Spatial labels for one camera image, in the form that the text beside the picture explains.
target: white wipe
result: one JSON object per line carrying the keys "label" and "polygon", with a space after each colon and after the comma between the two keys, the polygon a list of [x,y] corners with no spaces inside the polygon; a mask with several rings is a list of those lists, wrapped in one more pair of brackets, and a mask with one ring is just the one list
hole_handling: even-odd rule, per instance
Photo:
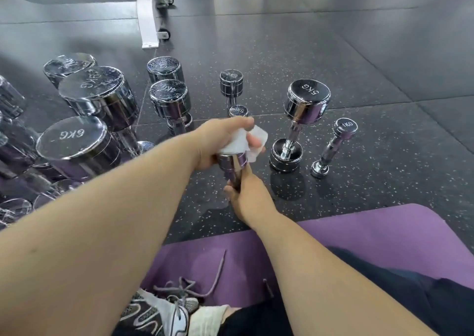
{"label": "white wipe", "polygon": [[262,142],[262,146],[260,148],[250,148],[247,142],[246,130],[239,129],[232,136],[231,142],[227,144],[225,147],[223,147],[221,150],[219,150],[219,153],[220,154],[246,153],[248,162],[254,163],[255,160],[257,160],[257,156],[262,151],[268,139],[268,133],[256,125],[249,133],[257,137]]}

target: person's right hand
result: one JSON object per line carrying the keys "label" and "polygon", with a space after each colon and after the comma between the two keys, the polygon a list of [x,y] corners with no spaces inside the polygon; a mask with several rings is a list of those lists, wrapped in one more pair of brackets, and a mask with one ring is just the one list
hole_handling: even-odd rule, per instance
{"label": "person's right hand", "polygon": [[230,198],[238,218],[251,228],[262,219],[278,213],[264,182],[252,173],[248,163],[242,171],[240,193],[230,185],[224,188],[224,192]]}

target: person's left hand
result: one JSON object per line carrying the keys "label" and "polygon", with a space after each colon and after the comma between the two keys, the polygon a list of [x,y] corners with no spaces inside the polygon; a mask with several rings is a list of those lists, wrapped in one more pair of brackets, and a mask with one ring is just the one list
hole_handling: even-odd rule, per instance
{"label": "person's left hand", "polygon": [[[198,155],[196,169],[207,169],[215,164],[215,154],[232,140],[235,131],[240,128],[251,130],[253,127],[254,118],[252,117],[228,117],[225,119],[210,119],[198,129],[189,133],[189,139]],[[248,133],[247,141],[252,148],[262,146],[258,138]]]}

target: black pants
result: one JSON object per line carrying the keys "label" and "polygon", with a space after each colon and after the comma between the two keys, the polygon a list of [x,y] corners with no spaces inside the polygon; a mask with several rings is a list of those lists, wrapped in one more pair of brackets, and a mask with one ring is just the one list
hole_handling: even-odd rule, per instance
{"label": "black pants", "polygon": [[[331,247],[329,250],[387,292],[437,334],[474,335],[474,290],[448,279],[435,280],[418,273],[377,267],[347,250]],[[236,311],[226,319],[218,334],[266,335],[293,335],[281,295]]]}

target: person's right arm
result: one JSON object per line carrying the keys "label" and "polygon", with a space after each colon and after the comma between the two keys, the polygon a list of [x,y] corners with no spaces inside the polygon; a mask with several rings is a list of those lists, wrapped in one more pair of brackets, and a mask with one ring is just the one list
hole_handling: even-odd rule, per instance
{"label": "person's right arm", "polygon": [[226,193],[262,240],[295,336],[435,335],[431,329],[295,222],[280,214],[248,166]]}

